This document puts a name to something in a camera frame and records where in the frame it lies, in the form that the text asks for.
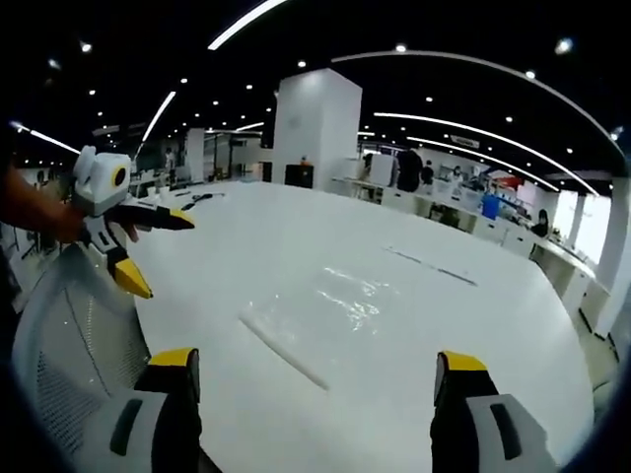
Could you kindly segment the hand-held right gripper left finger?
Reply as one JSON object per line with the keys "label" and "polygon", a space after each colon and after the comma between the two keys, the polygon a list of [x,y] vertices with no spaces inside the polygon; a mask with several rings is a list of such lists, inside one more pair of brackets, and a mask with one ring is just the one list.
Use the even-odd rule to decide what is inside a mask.
{"label": "hand-held right gripper left finger", "polygon": [[197,472],[199,352],[158,353],[88,420],[90,472]]}

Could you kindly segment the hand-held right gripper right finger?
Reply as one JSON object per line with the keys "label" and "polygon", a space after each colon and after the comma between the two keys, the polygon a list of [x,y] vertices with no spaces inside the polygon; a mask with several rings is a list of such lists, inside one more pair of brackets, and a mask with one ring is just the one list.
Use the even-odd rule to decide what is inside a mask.
{"label": "hand-held right gripper right finger", "polygon": [[469,355],[437,356],[430,438],[434,472],[550,470],[545,429]]}

